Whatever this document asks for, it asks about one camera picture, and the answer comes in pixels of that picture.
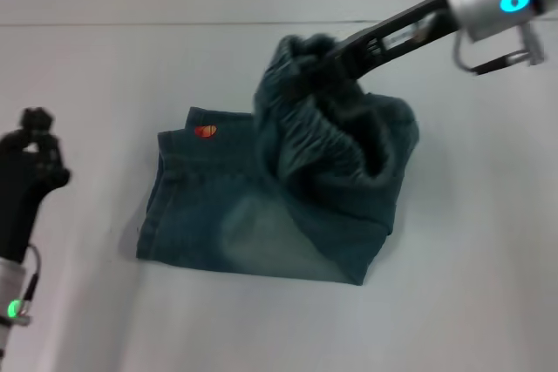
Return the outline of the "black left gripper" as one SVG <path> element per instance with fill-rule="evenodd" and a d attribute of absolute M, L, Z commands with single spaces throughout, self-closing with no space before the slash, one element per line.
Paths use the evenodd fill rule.
<path fill-rule="evenodd" d="M 53 122 L 45 108 L 26 108 L 0 136 L 0 258 L 24 260 L 42 200 L 70 181 Z"/>

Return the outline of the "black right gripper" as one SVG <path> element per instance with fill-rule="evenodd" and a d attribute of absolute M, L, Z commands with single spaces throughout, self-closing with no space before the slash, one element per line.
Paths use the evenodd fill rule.
<path fill-rule="evenodd" d="M 357 80 L 459 28 L 447 0 L 425 0 L 374 27 L 349 36 L 312 69 L 320 80 Z"/>

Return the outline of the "blue denim shorts with print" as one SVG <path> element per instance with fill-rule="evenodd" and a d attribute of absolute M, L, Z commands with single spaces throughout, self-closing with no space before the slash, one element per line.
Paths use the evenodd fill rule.
<path fill-rule="evenodd" d="M 364 92 L 329 64 L 336 46 L 284 37 L 252 112 L 193 107 L 159 134 L 139 260 L 364 283 L 393 231 L 419 129 L 403 99 Z"/>

